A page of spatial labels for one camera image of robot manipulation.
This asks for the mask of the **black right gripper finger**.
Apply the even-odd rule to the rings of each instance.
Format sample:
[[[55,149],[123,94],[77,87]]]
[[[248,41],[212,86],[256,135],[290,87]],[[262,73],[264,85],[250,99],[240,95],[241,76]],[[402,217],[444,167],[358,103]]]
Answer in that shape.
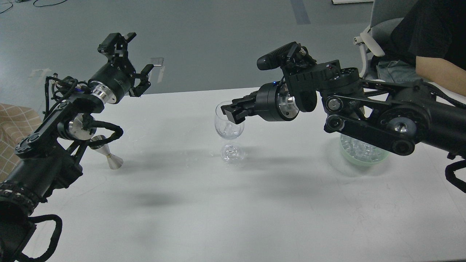
[[[256,64],[259,70],[307,68],[313,66],[313,58],[306,47],[294,41],[258,58]]]
[[[221,106],[220,109],[227,120],[234,124],[241,124],[247,116],[256,116],[256,98],[258,92],[252,92],[242,98],[233,99]]]

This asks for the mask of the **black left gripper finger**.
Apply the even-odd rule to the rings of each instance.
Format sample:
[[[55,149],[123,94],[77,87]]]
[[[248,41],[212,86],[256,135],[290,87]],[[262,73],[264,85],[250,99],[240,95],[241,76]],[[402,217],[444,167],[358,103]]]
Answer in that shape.
[[[108,58],[106,64],[118,66],[131,66],[128,58],[128,44],[137,36],[135,32],[126,35],[110,33],[98,46],[98,52]]]
[[[134,83],[129,89],[130,97],[140,97],[142,96],[148,88],[150,88],[151,83],[149,80],[149,73],[153,70],[153,64],[147,64],[140,73],[133,73],[130,75],[131,80],[139,79],[140,82],[137,86],[134,86]]]

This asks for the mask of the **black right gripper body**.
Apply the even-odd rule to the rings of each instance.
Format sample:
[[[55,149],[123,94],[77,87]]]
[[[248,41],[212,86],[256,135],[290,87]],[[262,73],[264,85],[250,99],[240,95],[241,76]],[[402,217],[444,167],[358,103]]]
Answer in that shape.
[[[255,114],[269,122],[292,121],[299,113],[286,83],[266,83],[255,99]]]

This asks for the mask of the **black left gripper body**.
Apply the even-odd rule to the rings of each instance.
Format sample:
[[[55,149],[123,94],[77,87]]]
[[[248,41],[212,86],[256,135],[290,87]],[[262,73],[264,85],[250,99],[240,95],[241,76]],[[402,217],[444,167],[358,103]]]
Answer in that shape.
[[[116,104],[134,87],[140,78],[128,58],[112,58],[88,81],[92,95],[103,103]]]

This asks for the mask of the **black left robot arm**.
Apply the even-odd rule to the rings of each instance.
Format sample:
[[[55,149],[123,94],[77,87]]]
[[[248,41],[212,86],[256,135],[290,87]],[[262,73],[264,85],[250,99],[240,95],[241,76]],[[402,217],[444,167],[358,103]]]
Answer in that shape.
[[[1,261],[45,262],[57,248],[63,230],[55,214],[33,216],[40,203],[46,203],[55,189],[68,188],[83,174],[80,161],[87,148],[106,146],[123,136],[123,129],[98,121],[107,103],[117,104],[129,94],[140,97],[150,88],[147,64],[137,73],[128,58],[128,44],[136,37],[109,34],[98,46],[108,59],[88,81],[56,74],[45,79],[45,97],[53,91],[55,104],[46,105],[42,124],[15,147],[20,161],[1,183]],[[48,249],[37,258],[23,254],[37,224],[55,222]]]

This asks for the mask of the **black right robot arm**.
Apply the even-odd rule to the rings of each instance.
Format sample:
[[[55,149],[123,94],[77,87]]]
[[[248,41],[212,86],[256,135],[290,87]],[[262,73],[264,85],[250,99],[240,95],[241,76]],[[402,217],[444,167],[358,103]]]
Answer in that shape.
[[[395,84],[363,80],[357,68],[341,68],[338,60],[317,63],[307,48],[288,43],[257,60],[260,70],[280,68],[281,81],[233,99],[221,107],[229,121],[241,124],[247,116],[266,121],[292,121],[298,112],[311,112],[321,96],[327,113],[324,130],[406,156],[425,143],[448,152],[446,180],[461,191],[465,182],[455,172],[465,168],[465,104],[438,87],[417,80]]]

